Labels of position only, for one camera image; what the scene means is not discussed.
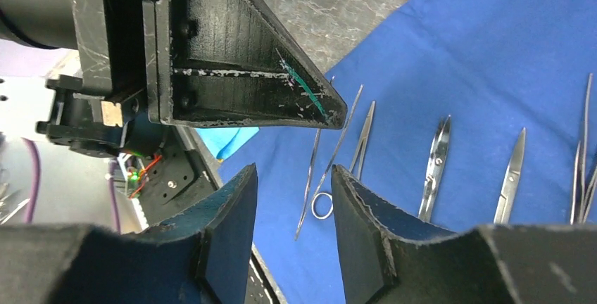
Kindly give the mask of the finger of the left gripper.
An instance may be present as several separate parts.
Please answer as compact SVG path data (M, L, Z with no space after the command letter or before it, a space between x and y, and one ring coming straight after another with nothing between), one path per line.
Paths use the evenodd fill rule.
M264 0L157 0L153 116L340 129L348 108Z

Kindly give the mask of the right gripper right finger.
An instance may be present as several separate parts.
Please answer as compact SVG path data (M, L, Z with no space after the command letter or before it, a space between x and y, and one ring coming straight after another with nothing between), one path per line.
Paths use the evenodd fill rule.
M596 227L423 222L332 169L347 303L595 303Z

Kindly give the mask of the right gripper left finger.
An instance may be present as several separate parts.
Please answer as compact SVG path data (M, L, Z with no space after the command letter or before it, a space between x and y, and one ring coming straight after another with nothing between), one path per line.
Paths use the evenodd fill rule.
M243 303L258 173L138 234L87 224L4 225L2 303Z

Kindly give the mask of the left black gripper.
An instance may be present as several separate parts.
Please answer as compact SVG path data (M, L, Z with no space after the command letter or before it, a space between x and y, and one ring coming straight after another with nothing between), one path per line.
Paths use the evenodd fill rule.
M152 156L161 127L147 115L141 0L1 0L1 38L78 52L80 77L46 82L55 94L36 133L83 155Z

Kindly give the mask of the long thin steel tweezers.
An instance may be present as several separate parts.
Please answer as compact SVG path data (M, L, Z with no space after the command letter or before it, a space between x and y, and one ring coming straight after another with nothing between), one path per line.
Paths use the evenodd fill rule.
M339 130L339 136L337 142L334 145L333 150L329 153L330 156L327 159L325 165L320 159L319 152L322 144L322 129L318 129L313 143L313 150L310 156L308 165L308 176L303 195L303 205L301 209L300 218L296 226L294 233L294 240L297 241L301 235L306 218L311 214L317 220L326 220L334 213L333 196L331 191L324 191L323 184L327 180L327 176L332 169L332 165L336 160L336 157L340 151L341 146L344 143L344 139L348 133L348 130L353 121L354 114L360 103L361 96L363 94L364 85L361 84L358 87L355 98L349 108L348 114L344 121L343 127Z

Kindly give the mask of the blue surgical drape cloth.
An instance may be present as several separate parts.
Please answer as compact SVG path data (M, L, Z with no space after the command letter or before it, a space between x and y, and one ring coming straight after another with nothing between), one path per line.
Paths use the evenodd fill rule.
M510 221L565 224L589 73L596 74L596 0L410 0L330 70L352 103L336 162L348 165L376 109L363 183L419 209L430 145L451 116L433 222L455 232L490 223L513 147L527 130ZM297 241L315 131L262 128L224 162L258 168L254 241L289 303L343 303L333 219L308 215Z

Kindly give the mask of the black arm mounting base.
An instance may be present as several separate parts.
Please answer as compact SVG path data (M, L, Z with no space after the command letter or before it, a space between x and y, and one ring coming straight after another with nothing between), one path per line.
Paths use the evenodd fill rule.
M224 183L214 157L192 128L169 126L161 157L148 167L139 202L150 226L199 234L191 277L208 303L285 303L251 242L257 174Z

